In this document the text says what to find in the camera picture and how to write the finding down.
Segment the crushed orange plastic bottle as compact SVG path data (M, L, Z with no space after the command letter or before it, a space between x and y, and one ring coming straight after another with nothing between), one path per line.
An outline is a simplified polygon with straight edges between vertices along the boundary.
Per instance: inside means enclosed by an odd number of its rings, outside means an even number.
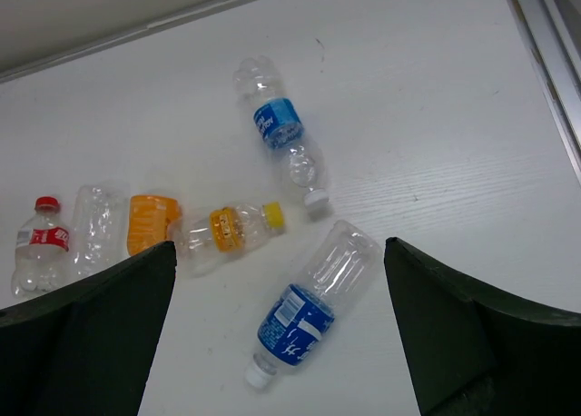
M168 227L182 215L177 200L154 194L134 195L130 200L126 248L135 256L168 240Z

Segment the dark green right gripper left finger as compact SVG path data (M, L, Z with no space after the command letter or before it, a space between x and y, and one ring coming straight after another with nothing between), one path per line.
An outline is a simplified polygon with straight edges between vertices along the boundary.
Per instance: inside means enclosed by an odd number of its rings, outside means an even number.
M2 414L137 414L175 279L163 242L3 309Z

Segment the yellow cap clear bottle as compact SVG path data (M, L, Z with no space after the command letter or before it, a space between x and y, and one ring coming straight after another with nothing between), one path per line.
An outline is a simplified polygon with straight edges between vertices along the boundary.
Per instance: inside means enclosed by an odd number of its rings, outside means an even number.
M168 227L178 267L202 276L251 253L285 231L278 202L231 203L209 212L189 213Z

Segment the clear unlabelled plastic bottle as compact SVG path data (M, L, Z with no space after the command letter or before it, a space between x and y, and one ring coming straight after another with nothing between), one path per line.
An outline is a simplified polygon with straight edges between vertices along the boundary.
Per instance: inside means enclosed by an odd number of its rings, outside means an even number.
M126 183L108 181L80 187L74 204L70 241L72 282L106 270L123 259L128 204Z

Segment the red label cola bottle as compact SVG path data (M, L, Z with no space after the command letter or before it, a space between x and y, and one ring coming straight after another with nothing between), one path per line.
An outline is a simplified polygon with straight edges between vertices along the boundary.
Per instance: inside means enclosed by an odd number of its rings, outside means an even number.
M12 293L30 299L64 286L70 229L61 219L61 204L50 195L34 204L34 216L17 232Z

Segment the light blue label water bottle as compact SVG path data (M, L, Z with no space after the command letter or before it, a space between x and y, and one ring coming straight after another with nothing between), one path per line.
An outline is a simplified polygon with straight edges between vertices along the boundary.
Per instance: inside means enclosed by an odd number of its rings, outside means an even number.
M234 72L233 82L285 193L309 213L322 210L330 200L324 159L288 97L275 64L266 56L246 58Z

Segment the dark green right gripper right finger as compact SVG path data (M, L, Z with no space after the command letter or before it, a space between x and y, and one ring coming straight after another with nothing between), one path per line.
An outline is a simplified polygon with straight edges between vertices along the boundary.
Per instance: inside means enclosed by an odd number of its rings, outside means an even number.
M422 415L577 415L580 315L385 244L389 295Z

